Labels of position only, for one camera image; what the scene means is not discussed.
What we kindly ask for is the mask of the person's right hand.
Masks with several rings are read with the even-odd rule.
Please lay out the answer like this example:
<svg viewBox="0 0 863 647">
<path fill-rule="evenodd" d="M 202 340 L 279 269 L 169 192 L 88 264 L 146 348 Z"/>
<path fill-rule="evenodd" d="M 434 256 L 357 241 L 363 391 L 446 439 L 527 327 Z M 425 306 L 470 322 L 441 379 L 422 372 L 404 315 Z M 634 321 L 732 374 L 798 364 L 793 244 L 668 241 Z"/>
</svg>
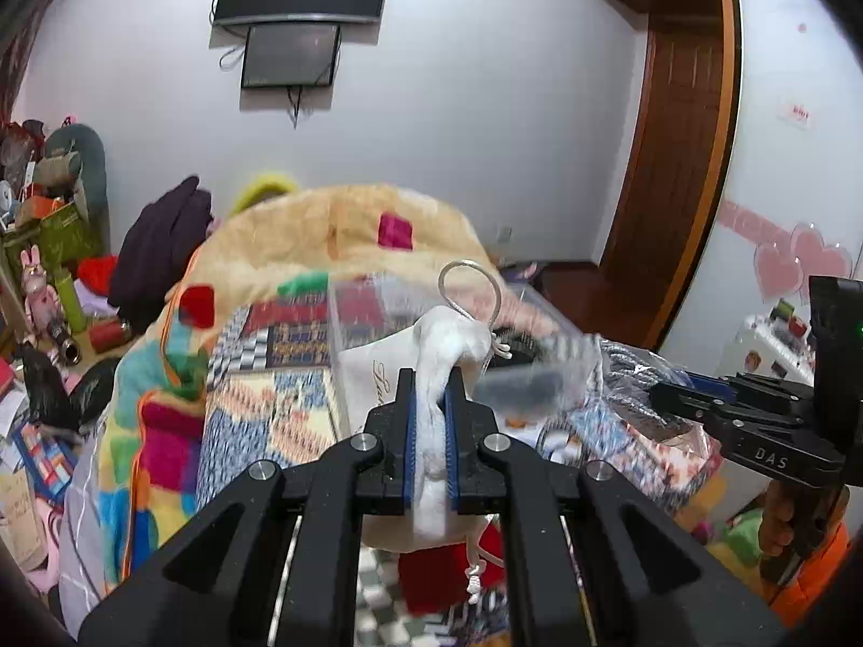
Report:
<svg viewBox="0 0 863 647">
<path fill-rule="evenodd" d="M 837 533 L 838 527 L 843 522 L 845 509 L 850 499 L 850 489 L 841 491 L 834 507 L 832 507 L 828 526 L 826 526 L 825 539 L 818 546 L 824 549 Z M 794 539 L 794 530 L 791 520 L 794 517 L 793 489 L 790 485 L 773 480 L 766 489 L 764 513 L 759 526 L 758 542 L 762 554 L 766 556 L 778 556 L 783 552 L 785 546 L 789 546 Z"/>
</svg>

